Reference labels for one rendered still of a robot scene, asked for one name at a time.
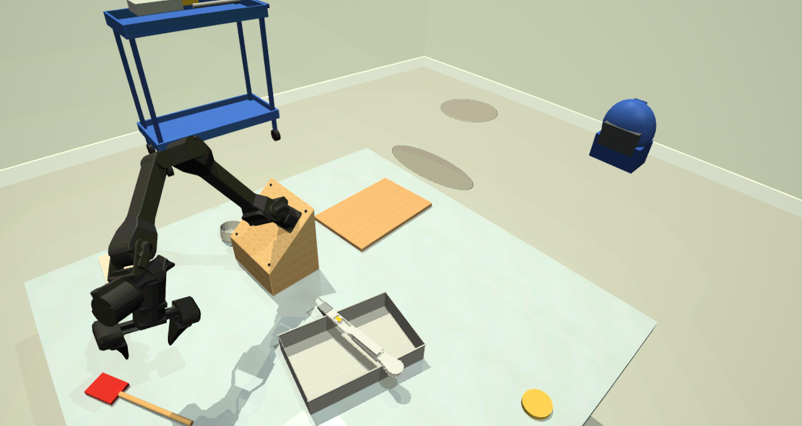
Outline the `grey metal bowl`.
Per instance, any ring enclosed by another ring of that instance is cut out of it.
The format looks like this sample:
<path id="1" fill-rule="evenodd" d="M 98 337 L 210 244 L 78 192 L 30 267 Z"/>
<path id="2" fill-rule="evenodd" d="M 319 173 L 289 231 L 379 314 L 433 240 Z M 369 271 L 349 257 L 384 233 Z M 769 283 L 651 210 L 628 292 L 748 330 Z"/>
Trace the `grey metal bowl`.
<path id="1" fill-rule="evenodd" d="M 231 242 L 231 235 L 233 234 L 233 231 L 237 229 L 241 221 L 242 219 L 240 221 L 228 221 L 221 224 L 219 227 L 221 239 Z"/>

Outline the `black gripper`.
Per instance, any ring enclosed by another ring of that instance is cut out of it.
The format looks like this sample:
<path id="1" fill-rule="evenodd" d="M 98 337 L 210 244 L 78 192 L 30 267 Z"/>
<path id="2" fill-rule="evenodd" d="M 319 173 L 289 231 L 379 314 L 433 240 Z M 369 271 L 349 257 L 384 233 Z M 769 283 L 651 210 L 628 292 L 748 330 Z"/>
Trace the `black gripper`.
<path id="1" fill-rule="evenodd" d="M 117 323 L 112 327 L 104 326 L 99 321 L 93 321 L 92 332 L 100 351 L 115 351 L 122 353 L 128 359 L 128 343 L 124 335 L 133 331 L 143 331 L 149 327 L 163 325 L 169 320 L 168 344 L 171 346 L 188 327 L 201 319 L 201 311 L 191 296 L 172 300 L 168 307 L 166 295 L 159 301 L 150 304 L 142 303 L 133 314 L 133 320 Z"/>

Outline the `yellow round disc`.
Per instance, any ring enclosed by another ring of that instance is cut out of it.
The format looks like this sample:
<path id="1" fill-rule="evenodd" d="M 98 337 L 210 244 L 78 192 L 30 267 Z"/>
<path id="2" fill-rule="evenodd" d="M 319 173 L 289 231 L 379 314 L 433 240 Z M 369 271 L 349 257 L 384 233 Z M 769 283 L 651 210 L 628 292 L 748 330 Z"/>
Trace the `yellow round disc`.
<path id="1" fill-rule="evenodd" d="M 548 418 L 553 409 L 552 398 L 538 389 L 525 391 L 521 405 L 524 412 L 536 420 Z"/>

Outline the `grey rectangular roasting tin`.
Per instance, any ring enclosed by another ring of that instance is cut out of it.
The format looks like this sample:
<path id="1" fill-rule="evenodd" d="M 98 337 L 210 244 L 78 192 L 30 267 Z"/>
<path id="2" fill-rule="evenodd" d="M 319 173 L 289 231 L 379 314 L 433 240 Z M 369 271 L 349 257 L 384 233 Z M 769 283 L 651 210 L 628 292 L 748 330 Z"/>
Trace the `grey rectangular roasting tin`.
<path id="1" fill-rule="evenodd" d="M 426 344 L 386 291 L 336 312 L 404 368 L 423 360 Z M 277 336 L 310 415 L 389 376 L 327 316 Z"/>

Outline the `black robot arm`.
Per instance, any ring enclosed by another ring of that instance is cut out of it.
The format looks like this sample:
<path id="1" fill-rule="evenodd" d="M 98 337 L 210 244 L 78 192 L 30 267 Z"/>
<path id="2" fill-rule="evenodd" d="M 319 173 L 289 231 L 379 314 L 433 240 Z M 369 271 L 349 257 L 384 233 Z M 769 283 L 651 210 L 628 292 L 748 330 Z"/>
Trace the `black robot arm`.
<path id="1" fill-rule="evenodd" d="M 169 167 L 203 178 L 241 208 L 242 220 L 250 226 L 273 222 L 291 234 L 303 215 L 285 197 L 272 199 L 251 191 L 224 170 L 211 148 L 196 136 L 146 155 L 140 166 L 128 215 L 109 244 L 109 283 L 90 292 L 92 313 L 107 327 L 117 325 L 142 303 L 155 303 L 166 295 L 166 275 L 175 263 L 161 255 L 153 257 L 158 236 L 155 216 Z"/>

